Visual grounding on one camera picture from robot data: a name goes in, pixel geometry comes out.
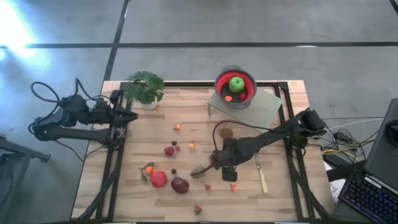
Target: potted plant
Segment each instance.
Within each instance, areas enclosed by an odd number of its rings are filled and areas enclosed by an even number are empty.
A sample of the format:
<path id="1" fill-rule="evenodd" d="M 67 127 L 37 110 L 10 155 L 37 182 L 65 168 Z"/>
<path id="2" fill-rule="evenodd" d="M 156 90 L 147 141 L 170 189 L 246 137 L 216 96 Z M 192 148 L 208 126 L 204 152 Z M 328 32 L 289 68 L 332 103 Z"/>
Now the potted plant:
<path id="1" fill-rule="evenodd" d="M 128 102 L 137 100 L 145 110 L 153 110 L 157 102 L 162 100 L 164 90 L 164 81 L 157 75 L 139 71 L 129 76 L 127 79 L 131 82 L 129 88 L 124 92 L 124 97 Z"/>

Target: keyboard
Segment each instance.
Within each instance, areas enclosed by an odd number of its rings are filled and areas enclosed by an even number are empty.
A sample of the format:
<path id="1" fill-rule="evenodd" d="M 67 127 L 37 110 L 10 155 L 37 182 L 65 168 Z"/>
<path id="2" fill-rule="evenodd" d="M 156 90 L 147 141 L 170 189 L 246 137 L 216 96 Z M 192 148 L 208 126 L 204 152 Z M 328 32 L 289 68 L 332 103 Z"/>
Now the keyboard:
<path id="1" fill-rule="evenodd" d="M 338 199 L 375 223 L 398 224 L 398 195 L 358 172 L 346 180 Z"/>

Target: metal fork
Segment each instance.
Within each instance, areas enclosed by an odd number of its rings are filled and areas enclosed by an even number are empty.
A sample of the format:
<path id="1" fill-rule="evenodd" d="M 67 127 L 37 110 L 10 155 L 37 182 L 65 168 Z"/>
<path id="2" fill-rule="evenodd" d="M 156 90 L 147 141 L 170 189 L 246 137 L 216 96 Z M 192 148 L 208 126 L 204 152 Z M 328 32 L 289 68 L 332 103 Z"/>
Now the metal fork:
<path id="1" fill-rule="evenodd" d="M 264 178 L 264 174 L 262 174 L 261 163 L 259 160 L 259 155 L 257 153 L 254 155 L 254 159 L 256 160 L 257 170 L 259 170 L 262 191 L 266 194 L 266 193 L 268 193 L 268 188 L 267 188 L 266 180 Z"/>

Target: wooden table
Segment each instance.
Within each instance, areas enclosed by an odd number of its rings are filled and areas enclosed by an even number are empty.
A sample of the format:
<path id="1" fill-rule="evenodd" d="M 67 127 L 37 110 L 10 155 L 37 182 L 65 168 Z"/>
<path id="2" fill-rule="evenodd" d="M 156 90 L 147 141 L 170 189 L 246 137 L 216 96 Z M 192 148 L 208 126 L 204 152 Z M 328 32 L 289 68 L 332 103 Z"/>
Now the wooden table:
<path id="1" fill-rule="evenodd" d="M 302 80 L 287 81 L 294 113 L 309 106 L 307 92 Z M 119 89 L 120 82 L 105 82 L 103 95 L 110 95 Z M 272 94 L 274 90 L 260 87 Z M 214 145 L 211 132 L 214 125 L 222 119 L 231 119 L 228 115 L 215 111 L 207 114 L 207 101 L 214 93 L 212 87 L 167 87 L 164 98 L 156 109 L 142 110 L 137 104 L 132 110 L 139 114 L 139 119 L 128 126 L 123 164 L 119 180 L 118 196 L 115 204 L 114 221 L 129 222 L 254 222 L 254 221 L 294 221 L 296 213 L 286 162 L 284 144 L 278 141 L 260 150 L 259 158 L 267 182 L 268 194 L 263 194 L 259 173 L 254 159 L 237 167 L 239 190 L 230 191 L 228 182 L 221 180 L 221 170 L 209 170 L 205 178 L 194 180 L 189 174 L 196 166 L 207 166 L 208 156 Z M 282 105 L 286 109 L 284 96 Z M 181 131 L 172 128 L 182 124 Z M 280 125 L 278 116 L 271 127 Z M 225 124 L 234 131 L 234 137 L 257 136 L 259 132 L 238 124 Z M 164 148 L 175 140 L 181 147 L 173 157 L 164 154 Z M 196 151 L 188 149 L 194 141 Z M 220 148 L 222 139 L 216 134 Z M 88 152 L 99 146 L 91 142 Z M 306 148 L 304 157 L 308 181 L 312 192 L 328 212 L 333 212 L 331 197 L 322 155 L 317 146 Z M 72 217 L 79 216 L 91 203 L 100 189 L 106 150 L 101 149 L 90 155 L 84 164 L 76 196 Z M 155 189 L 141 180 L 139 167 L 148 162 L 155 162 L 155 170 L 164 170 L 169 180 L 177 170 L 177 176 L 188 180 L 190 189 L 187 194 L 177 194 L 170 184 Z M 211 191 L 205 190 L 204 183 L 211 185 Z M 108 202 L 104 204 L 104 214 L 108 211 Z M 195 215 L 193 208 L 203 208 L 202 215 Z"/>

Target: red strawberry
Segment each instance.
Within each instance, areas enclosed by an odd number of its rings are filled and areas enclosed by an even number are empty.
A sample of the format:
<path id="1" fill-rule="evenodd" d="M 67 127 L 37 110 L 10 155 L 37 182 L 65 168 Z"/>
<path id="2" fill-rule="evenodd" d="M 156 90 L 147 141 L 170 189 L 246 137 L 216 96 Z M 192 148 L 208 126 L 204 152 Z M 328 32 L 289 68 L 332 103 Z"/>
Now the red strawberry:
<path id="1" fill-rule="evenodd" d="M 241 94 L 239 94 L 239 99 L 241 100 L 241 101 L 244 101 L 245 99 L 246 99 L 246 94 L 245 93 L 241 93 Z"/>
<path id="2" fill-rule="evenodd" d="M 163 171 L 156 171 L 150 177 L 150 182 L 155 188 L 163 187 L 167 184 L 167 176 Z"/>
<path id="3" fill-rule="evenodd" d="M 201 207 L 199 205 L 195 205 L 193 212 L 195 212 L 196 215 L 201 214 L 202 211 L 203 211 L 203 209 L 201 209 Z"/>
<path id="4" fill-rule="evenodd" d="M 166 154 L 167 156 L 172 156 L 174 154 L 174 148 L 173 147 L 164 148 L 164 154 Z"/>

